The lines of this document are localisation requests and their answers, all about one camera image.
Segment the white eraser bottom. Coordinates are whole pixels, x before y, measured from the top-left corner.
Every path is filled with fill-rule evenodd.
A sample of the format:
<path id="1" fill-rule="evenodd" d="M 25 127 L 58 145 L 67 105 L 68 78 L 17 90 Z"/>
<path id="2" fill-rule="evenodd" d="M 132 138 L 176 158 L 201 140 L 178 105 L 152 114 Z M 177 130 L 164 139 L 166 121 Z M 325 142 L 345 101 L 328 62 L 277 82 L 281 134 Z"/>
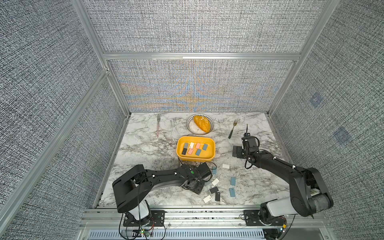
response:
<path id="1" fill-rule="evenodd" d="M 204 201 L 205 204 L 208 203 L 208 202 L 211 201 L 211 200 L 212 200 L 212 197 L 211 197 L 211 196 L 206 196 L 206 197 L 203 199 L 203 201 Z"/>

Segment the patterned white bowl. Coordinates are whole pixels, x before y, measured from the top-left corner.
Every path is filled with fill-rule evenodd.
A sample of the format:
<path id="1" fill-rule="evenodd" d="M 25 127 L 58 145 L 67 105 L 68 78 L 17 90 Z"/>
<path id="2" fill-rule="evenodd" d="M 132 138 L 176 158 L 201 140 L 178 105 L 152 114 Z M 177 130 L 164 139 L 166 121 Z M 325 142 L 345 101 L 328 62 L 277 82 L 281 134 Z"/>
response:
<path id="1" fill-rule="evenodd" d="M 209 121 L 210 121 L 210 123 L 211 123 L 211 131 L 214 129 L 214 121 L 212 120 L 212 118 L 210 118 L 209 116 L 207 116 L 207 115 L 205 115 L 205 114 L 195 114 L 195 115 L 190 116 L 190 117 L 188 118 L 187 122 L 186 122 L 187 129 L 188 129 L 191 133 L 193 133 L 193 134 L 195 134 L 195 135 L 206 135 L 206 134 L 208 134 L 208 133 L 203 132 L 201 129 L 199 129 L 198 126 L 195 124 L 195 122 L 194 122 L 194 116 L 196 116 L 196 115 L 198 115 L 198 116 L 204 116 L 204 117 L 208 118 Z"/>

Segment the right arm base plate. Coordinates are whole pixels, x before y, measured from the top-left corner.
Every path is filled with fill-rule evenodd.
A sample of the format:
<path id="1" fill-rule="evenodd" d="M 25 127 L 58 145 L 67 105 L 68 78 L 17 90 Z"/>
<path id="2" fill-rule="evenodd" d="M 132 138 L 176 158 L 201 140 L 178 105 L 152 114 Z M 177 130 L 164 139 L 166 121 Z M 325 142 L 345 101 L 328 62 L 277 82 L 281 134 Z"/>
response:
<path id="1" fill-rule="evenodd" d="M 283 227 L 287 224 L 284 216 L 274 217 L 267 213 L 266 210 L 244 210 L 243 217 L 247 226 L 280 226 Z"/>

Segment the green handled gold fork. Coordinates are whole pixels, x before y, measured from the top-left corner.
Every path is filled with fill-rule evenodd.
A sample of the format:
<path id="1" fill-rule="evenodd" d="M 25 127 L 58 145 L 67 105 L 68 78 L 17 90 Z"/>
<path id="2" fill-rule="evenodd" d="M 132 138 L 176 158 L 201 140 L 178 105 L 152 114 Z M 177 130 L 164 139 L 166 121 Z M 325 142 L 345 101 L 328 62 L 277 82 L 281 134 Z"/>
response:
<path id="1" fill-rule="evenodd" d="M 232 128 L 232 130 L 231 130 L 231 132 L 230 132 L 230 134 L 229 134 L 228 139 L 231 139 L 231 137 L 232 137 L 232 135 L 233 135 L 233 132 L 234 132 L 234 130 L 235 130 L 235 127 L 237 126 L 237 124 L 239 123 L 239 121 L 240 121 L 240 119 L 236 119 L 236 120 L 234 120 L 233 128 Z"/>

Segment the black eraser bottom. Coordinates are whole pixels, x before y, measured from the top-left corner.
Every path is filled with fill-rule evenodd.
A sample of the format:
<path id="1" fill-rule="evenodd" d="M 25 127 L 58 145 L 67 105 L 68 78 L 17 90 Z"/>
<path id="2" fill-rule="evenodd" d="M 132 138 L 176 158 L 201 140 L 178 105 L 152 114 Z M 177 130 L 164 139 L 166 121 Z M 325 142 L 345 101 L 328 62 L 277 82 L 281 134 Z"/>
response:
<path id="1" fill-rule="evenodd" d="M 215 201 L 219 202 L 220 200 L 221 200 L 221 193 L 220 192 L 216 192 L 215 193 Z"/>

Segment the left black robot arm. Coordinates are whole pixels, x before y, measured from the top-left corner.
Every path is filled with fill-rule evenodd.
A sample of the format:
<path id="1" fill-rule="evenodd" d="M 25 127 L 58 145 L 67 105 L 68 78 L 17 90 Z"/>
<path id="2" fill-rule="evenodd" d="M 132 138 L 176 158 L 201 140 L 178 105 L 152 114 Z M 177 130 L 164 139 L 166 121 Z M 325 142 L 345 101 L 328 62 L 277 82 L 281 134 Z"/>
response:
<path id="1" fill-rule="evenodd" d="M 112 183 L 117 211 L 129 213 L 136 221 L 151 215 L 146 196 L 152 190 L 181 187 L 200 194 L 212 171 L 206 163 L 198 166 L 182 164 L 177 169 L 155 171 L 136 165 Z"/>

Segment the pink handled fork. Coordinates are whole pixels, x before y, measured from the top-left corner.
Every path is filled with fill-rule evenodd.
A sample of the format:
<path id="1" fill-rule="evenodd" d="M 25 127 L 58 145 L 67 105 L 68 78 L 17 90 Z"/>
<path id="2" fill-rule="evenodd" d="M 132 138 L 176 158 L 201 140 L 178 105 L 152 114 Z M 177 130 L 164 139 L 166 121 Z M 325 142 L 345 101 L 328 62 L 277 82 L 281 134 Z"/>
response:
<path id="1" fill-rule="evenodd" d="M 157 131 L 156 131 L 156 137 L 157 138 L 160 135 L 160 121 L 161 121 L 161 115 L 157 115 Z"/>

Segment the cream eraser centre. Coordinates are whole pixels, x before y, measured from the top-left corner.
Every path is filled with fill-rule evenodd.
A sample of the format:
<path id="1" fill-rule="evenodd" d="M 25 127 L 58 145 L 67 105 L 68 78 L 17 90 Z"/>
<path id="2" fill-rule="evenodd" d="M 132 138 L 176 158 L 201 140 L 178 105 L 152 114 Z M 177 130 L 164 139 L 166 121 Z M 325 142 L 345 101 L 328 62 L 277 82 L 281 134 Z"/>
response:
<path id="1" fill-rule="evenodd" d="M 215 179 L 211 182 L 212 186 L 215 187 L 219 183 L 219 179 Z"/>

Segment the yellow bread loaf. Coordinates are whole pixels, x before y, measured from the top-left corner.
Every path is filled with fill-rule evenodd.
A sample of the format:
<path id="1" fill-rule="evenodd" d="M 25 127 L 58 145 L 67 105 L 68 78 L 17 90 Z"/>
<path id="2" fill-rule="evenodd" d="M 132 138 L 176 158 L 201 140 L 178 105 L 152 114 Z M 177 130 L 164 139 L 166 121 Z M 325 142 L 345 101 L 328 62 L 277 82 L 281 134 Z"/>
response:
<path id="1" fill-rule="evenodd" d="M 211 131 L 211 123 L 208 118 L 204 116 L 194 116 L 194 122 L 205 133 L 209 133 Z"/>

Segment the yellow storage box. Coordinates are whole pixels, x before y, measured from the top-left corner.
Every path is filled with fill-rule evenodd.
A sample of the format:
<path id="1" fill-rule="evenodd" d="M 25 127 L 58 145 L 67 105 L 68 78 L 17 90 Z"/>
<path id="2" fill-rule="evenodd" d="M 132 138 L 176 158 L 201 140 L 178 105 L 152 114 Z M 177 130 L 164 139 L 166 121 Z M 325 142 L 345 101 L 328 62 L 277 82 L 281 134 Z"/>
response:
<path id="1" fill-rule="evenodd" d="M 182 155 L 183 145 L 184 143 L 194 143 L 194 152 L 192 155 L 188 155 L 188 152 L 186 155 Z M 196 155 L 196 143 L 200 143 L 201 146 L 199 149 L 201 149 L 201 154 L 199 156 Z M 207 144 L 208 148 L 206 151 L 203 150 L 203 145 Z M 197 136 L 183 136 L 179 138 L 176 153 L 178 158 L 181 161 L 189 161 L 189 162 L 210 162 L 213 160 L 213 158 L 216 155 L 216 143 L 211 138 L 206 137 L 197 137 Z"/>

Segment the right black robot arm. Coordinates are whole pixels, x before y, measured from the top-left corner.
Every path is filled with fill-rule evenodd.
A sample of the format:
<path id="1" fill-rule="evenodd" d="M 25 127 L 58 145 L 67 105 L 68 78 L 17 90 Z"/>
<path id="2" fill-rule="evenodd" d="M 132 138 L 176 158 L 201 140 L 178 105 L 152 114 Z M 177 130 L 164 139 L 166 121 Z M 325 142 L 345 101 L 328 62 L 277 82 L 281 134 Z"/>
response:
<path id="1" fill-rule="evenodd" d="M 286 215 L 302 217 L 328 210 L 334 206 L 333 198 L 315 168 L 303 168 L 285 162 L 267 150 L 260 149 L 260 140 L 244 133 L 242 145 L 233 147 L 233 157 L 245 160 L 245 168 L 266 170 L 289 184 L 290 196 L 260 205 L 259 221 L 266 226 Z"/>

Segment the aluminium front rail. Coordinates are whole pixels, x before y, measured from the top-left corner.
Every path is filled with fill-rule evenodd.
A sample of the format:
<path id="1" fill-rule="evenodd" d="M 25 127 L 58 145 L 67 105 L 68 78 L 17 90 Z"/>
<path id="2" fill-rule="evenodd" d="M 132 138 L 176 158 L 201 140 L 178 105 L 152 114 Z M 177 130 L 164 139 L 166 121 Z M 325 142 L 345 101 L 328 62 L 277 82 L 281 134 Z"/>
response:
<path id="1" fill-rule="evenodd" d="M 164 211 L 166 227 L 181 228 L 247 228 L 246 220 L 256 218 L 259 208 L 256 206 L 158 206 L 152 211 Z M 116 229 L 121 213 L 116 209 L 85 210 L 80 228 Z M 286 220 L 293 228 L 330 228 L 330 223 L 323 213 L 313 217 L 288 215 Z"/>

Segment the black eraser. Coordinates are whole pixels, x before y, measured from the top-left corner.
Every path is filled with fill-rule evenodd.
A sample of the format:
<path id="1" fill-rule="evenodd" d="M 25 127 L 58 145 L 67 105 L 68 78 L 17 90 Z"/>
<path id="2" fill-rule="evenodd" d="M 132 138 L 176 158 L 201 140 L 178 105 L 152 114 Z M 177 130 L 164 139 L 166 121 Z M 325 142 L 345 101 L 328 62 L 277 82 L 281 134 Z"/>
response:
<path id="1" fill-rule="evenodd" d="M 216 192 L 218 192 L 218 191 L 219 191 L 218 187 L 214 187 L 214 188 L 211 188 L 211 189 L 210 189 L 210 193 L 211 193 L 211 194 L 214 194 L 214 193 L 216 193 Z"/>
<path id="2" fill-rule="evenodd" d="M 220 192 L 216 192 L 215 193 L 215 201 L 219 202 L 220 200 L 221 200 L 221 193 Z"/>
<path id="3" fill-rule="evenodd" d="M 183 150 L 182 150 L 182 155 L 186 155 L 187 154 L 188 148 L 189 148 L 189 143 L 184 143 Z"/>

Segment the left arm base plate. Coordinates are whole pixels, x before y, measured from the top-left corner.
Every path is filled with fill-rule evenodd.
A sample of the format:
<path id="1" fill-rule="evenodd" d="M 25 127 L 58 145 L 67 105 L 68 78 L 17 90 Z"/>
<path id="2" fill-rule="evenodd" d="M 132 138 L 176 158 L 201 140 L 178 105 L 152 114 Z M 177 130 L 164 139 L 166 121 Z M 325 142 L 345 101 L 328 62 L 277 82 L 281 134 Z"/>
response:
<path id="1" fill-rule="evenodd" d="M 162 227 L 165 221 L 165 213 L 165 211 L 151 211 L 148 216 L 141 220 L 136 220 L 132 214 L 125 213 L 123 226 L 138 227 L 141 225 L 142 227 Z"/>

